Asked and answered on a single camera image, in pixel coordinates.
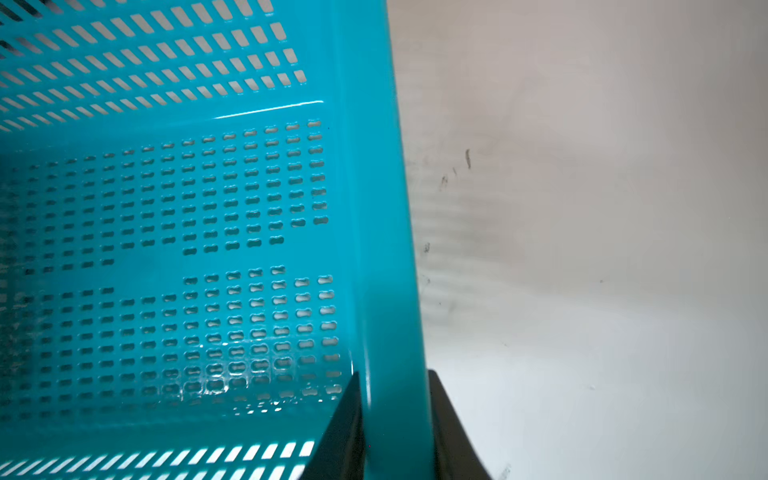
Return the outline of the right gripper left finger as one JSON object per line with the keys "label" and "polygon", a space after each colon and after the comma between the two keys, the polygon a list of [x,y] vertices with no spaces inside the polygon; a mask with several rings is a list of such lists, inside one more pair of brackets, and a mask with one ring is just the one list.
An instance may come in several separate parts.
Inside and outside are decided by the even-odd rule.
{"label": "right gripper left finger", "polygon": [[362,417],[360,375],[356,372],[306,465],[301,480],[364,478],[366,443]]}

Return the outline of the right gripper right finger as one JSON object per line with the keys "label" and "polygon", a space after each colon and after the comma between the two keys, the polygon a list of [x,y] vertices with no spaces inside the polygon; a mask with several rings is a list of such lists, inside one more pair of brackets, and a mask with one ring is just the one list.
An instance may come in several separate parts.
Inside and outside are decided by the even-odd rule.
{"label": "right gripper right finger", "polygon": [[490,480],[435,370],[428,371],[436,478]]}

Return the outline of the teal plastic basket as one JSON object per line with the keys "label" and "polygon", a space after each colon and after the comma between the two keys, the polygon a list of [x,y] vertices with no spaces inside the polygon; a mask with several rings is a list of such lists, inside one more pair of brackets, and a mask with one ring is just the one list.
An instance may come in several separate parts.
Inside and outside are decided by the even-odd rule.
{"label": "teal plastic basket", "polygon": [[436,475],[383,1],[1,5],[1,475]]}

